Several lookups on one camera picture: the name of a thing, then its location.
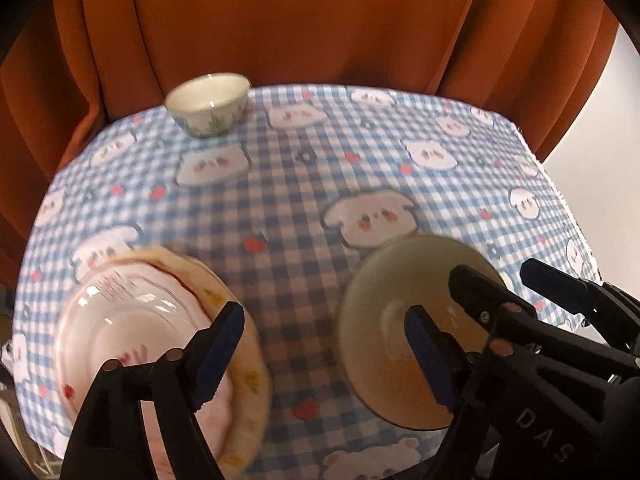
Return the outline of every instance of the white wall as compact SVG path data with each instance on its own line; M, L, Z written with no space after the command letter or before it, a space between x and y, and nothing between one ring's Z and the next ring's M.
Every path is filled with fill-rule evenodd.
M603 279L640 298L640 56L622 29L593 94L545 168Z

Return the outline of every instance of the curtain fold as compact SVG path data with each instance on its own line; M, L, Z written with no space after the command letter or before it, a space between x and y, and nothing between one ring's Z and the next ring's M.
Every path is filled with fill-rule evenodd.
M542 160L617 26L601 0L46 0L0 66L0 282L56 170L188 78L438 94L505 115Z

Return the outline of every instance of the brown curtain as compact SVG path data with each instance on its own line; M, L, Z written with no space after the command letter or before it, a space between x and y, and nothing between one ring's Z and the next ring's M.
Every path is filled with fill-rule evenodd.
M47 0L0 67L0 281L15 283L56 168L175 85L370 85L495 110L542 160L609 57L601 0Z

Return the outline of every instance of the table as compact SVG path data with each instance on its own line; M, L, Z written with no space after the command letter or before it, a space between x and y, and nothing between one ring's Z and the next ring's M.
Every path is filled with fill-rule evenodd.
M260 331L273 409L247 478L382 477L417 463L442 432L369 412L331 343L351 271L413 232L475 247L541 319L568 330L581 319L525 288L520 264L535 257L601 282L517 127L464 103L274 86L252 90L242 123L215 139L187 136L163 107L110 124L53 179L24 256L13 345L30 435L63 454L70 434L52 360L66 295L113 252L162 244L210 266Z

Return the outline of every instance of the tablecloth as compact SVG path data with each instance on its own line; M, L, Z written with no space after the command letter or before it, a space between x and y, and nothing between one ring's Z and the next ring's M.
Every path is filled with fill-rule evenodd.
M273 409L247 478L381 478L417 463L443 433L367 410L338 371L332 329L359 261L420 232L476 248L540 319L571 330L580 319L525 288L520 264L600 282L517 127L461 102L274 86L252 90L218 138L188 136L163 107L110 124L53 179L24 256L13 346L30 435L63 454L70 434L52 348L66 295L110 254L162 244L210 266L260 331Z

